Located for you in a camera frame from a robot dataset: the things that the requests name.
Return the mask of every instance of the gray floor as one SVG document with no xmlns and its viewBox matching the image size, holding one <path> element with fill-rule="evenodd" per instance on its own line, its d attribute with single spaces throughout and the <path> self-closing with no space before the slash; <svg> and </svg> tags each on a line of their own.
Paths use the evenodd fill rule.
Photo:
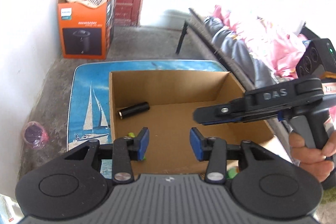
<svg viewBox="0 0 336 224">
<path fill-rule="evenodd" d="M 205 59 L 188 37 L 181 52 L 175 54 L 180 31 L 157 28 L 116 27 L 106 61 L 144 59 Z M 30 120 L 41 123 L 49 133 L 49 142 L 41 150 L 23 147 L 19 177 L 66 151 L 68 107 L 71 84 L 76 67 L 101 60 L 57 60 L 46 77 L 41 98 Z"/>
</svg>

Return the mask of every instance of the pink blanket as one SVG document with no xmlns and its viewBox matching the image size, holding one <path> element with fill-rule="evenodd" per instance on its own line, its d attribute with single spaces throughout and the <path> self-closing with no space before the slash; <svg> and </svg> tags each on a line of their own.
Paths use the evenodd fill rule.
<svg viewBox="0 0 336 224">
<path fill-rule="evenodd" d="M 229 11 L 222 13 L 219 5 L 215 6 L 213 16 L 236 32 L 254 57 L 262 60 L 276 75 L 297 78 L 295 66 L 306 50 L 302 43 L 307 40 L 304 35 L 296 36 L 279 25 L 256 17 L 242 17 Z"/>
</svg>

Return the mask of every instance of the finger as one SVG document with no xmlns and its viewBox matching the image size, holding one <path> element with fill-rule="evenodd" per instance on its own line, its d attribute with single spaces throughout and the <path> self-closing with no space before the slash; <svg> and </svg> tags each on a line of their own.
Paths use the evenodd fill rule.
<svg viewBox="0 0 336 224">
<path fill-rule="evenodd" d="M 316 148 L 307 148 L 305 146 L 301 148 L 292 148 L 291 154 L 293 158 L 306 164 L 314 164 L 326 159 L 321 150 Z"/>
<path fill-rule="evenodd" d="M 302 138 L 299 134 L 297 133 L 291 133 L 289 134 L 289 145 L 291 147 L 304 147 L 305 146 L 305 139 Z"/>
<path fill-rule="evenodd" d="M 311 173 L 321 182 L 330 175 L 330 172 L 334 169 L 335 165 L 330 160 L 324 160 L 314 164 L 306 164 L 302 162 L 300 163 L 300 167 Z"/>
<path fill-rule="evenodd" d="M 331 157 L 336 153 L 336 131 L 331 134 L 328 142 L 322 149 L 322 153 L 327 157 Z"/>
</svg>

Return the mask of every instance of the sailboat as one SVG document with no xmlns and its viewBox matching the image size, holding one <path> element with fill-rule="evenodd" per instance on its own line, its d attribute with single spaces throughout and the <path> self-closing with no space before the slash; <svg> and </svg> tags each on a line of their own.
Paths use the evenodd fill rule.
<svg viewBox="0 0 336 224">
<path fill-rule="evenodd" d="M 99 122 L 98 122 L 98 127 L 95 127 L 97 129 L 101 129 L 101 128 L 105 128 L 105 130 L 109 129 L 109 125 L 107 123 L 106 120 L 106 116 L 104 113 L 104 110 L 101 106 L 101 103 L 99 102 L 96 94 L 95 94 L 95 89 L 92 87 L 92 84 L 90 85 L 90 96 L 89 96 L 89 103 L 87 106 L 87 110 L 86 110 L 86 116 L 85 116 L 85 120 L 84 120 L 84 124 L 83 124 L 83 132 L 87 132 L 86 134 L 84 134 L 82 137 L 80 137 L 80 134 L 75 134 L 75 139 L 73 140 L 73 142 L 69 143 L 68 145 L 68 149 L 72 149 L 74 147 L 76 147 L 77 145 L 80 145 L 83 142 L 86 142 L 88 140 L 92 140 L 92 139 L 97 139 L 99 140 L 100 144 L 106 144 L 108 143 L 108 136 L 109 136 L 109 132 L 108 133 L 104 133 L 104 134 L 96 134 L 93 132 L 94 126 L 93 126 L 93 113 L 92 113 L 92 93 L 93 96 L 96 100 L 98 109 L 99 109 L 99 113 L 100 113 L 100 117 L 99 117 Z"/>
</svg>

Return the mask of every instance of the table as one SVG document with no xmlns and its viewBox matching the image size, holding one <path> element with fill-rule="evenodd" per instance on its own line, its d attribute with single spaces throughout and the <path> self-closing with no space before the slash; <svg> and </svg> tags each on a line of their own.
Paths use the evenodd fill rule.
<svg viewBox="0 0 336 224">
<path fill-rule="evenodd" d="M 118 70 L 202 70 L 226 71 L 216 61 L 207 60 L 144 60 L 84 64 L 76 68 L 68 114 L 68 149 L 95 136 L 111 143 L 109 72 Z M 103 160 L 101 173 L 111 178 L 111 160 Z"/>
</svg>

